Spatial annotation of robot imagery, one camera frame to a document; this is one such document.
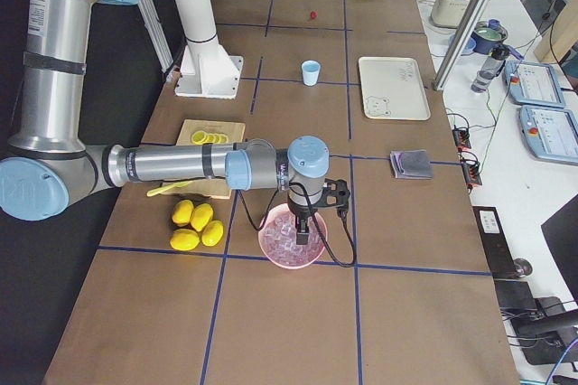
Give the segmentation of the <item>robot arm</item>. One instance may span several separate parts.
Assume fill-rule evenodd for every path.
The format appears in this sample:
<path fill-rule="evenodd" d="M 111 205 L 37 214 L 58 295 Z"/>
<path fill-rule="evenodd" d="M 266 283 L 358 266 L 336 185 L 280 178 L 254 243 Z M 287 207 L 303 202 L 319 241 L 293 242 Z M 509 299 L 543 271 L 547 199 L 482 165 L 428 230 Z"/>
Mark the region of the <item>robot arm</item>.
<path fill-rule="evenodd" d="M 92 5 L 139 0 L 30 0 L 23 54 L 22 121 L 1 163 L 2 210 L 24 221 L 58 215 L 75 202 L 129 182 L 222 178 L 233 190 L 288 194 L 296 241 L 306 244 L 326 205 L 329 151 L 302 136 L 276 149 L 262 139 L 200 146 L 86 146 L 79 113 Z"/>

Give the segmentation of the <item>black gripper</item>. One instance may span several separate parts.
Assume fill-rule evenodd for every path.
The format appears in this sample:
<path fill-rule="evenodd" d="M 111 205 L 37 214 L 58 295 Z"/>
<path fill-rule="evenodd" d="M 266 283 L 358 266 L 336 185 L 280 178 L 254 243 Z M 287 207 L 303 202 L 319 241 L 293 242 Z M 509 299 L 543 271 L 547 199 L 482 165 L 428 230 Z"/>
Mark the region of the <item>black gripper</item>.
<path fill-rule="evenodd" d="M 288 193 L 288 207 L 295 217 L 296 244 L 307 245 L 309 242 L 309 218 L 317 212 L 317 204 L 322 198 L 322 190 L 309 191 L 304 185 L 291 185 Z"/>

